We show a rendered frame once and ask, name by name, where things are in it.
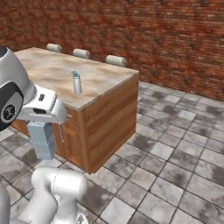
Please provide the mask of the wooden cupboard door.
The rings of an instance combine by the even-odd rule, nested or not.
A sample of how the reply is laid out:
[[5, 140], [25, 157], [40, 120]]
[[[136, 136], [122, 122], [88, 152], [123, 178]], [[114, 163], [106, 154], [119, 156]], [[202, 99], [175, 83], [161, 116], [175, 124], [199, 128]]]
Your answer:
[[77, 113], [71, 108], [66, 108], [66, 113], [66, 121], [61, 124], [64, 143], [60, 140], [59, 125], [55, 123], [52, 126], [57, 144], [56, 153], [73, 165], [84, 169], [81, 155], [81, 139], [77, 122]]

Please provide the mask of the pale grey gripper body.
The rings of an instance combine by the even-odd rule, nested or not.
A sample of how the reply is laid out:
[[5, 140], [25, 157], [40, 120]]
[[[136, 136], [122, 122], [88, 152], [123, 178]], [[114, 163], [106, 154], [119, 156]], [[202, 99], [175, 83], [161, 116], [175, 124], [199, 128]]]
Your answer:
[[37, 159], [52, 160], [57, 150], [52, 125], [47, 122], [29, 122], [27, 127]]

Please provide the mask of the white cushioned stool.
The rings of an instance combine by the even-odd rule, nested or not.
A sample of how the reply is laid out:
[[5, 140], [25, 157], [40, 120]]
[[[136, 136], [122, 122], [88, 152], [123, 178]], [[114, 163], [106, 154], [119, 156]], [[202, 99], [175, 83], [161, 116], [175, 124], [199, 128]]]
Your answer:
[[119, 66], [119, 67], [126, 67], [126, 64], [127, 64], [127, 60], [125, 58], [115, 56], [115, 55], [108, 55], [105, 61], [110, 65]]
[[88, 60], [90, 58], [90, 51], [75, 48], [73, 50], [73, 56]]
[[62, 47], [61, 47], [61, 45], [52, 44], [52, 43], [49, 43], [49, 44], [46, 46], [46, 49], [49, 50], [49, 51], [52, 51], [52, 52], [56, 52], [56, 53], [61, 53], [61, 52], [62, 52]]

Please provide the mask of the grey bottle with teal cap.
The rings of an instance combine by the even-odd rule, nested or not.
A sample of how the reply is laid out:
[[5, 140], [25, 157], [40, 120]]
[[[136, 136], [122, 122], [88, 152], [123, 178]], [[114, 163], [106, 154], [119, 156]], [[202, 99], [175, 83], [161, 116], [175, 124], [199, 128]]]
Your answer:
[[72, 71], [72, 75], [73, 75], [73, 88], [74, 88], [74, 92], [76, 94], [80, 94], [81, 93], [81, 77], [75, 71]]

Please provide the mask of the wooden dining counter island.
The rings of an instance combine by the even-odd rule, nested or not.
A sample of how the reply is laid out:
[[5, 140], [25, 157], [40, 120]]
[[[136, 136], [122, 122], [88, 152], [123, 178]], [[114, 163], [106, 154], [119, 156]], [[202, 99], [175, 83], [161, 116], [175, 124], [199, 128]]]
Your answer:
[[[97, 172], [136, 131], [139, 72], [36, 47], [16, 55], [35, 84], [76, 111], [84, 171]], [[80, 75], [80, 94], [72, 71]]]

